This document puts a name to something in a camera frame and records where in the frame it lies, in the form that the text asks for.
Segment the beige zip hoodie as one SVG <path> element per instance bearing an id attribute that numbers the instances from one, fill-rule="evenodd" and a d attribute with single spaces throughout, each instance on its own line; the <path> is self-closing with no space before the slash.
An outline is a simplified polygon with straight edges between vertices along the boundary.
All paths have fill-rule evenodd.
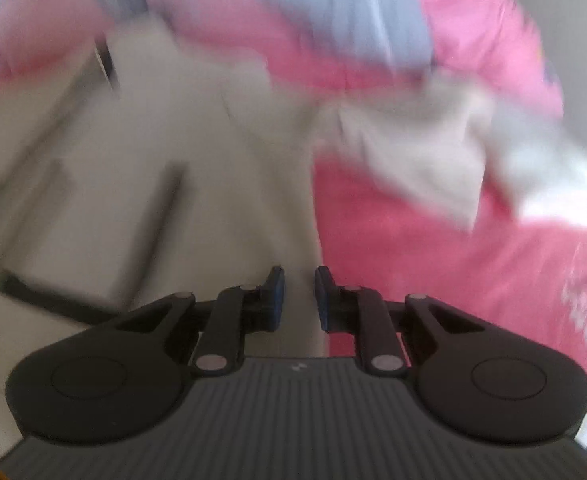
<path id="1" fill-rule="evenodd" d="M 411 292 L 407 372 L 373 376 L 319 320 L 318 159 L 470 231 L 486 186 L 509 208 L 499 154 L 583 204 L 552 124 L 443 79 L 305 91 L 143 23 L 1 89 L 0 478 L 587 478 L 571 356 Z M 211 302 L 273 266 L 280 327 L 193 374 Z"/>

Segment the pink grey floral duvet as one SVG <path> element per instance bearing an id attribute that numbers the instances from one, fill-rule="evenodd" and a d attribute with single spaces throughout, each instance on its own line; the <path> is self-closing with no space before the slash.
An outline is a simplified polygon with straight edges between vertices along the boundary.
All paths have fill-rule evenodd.
<path id="1" fill-rule="evenodd" d="M 0 80 L 145 14 L 185 39 L 257 51 L 274 74 L 315 86 L 437 67 L 563 114 L 540 32 L 517 0 L 0 0 Z"/>

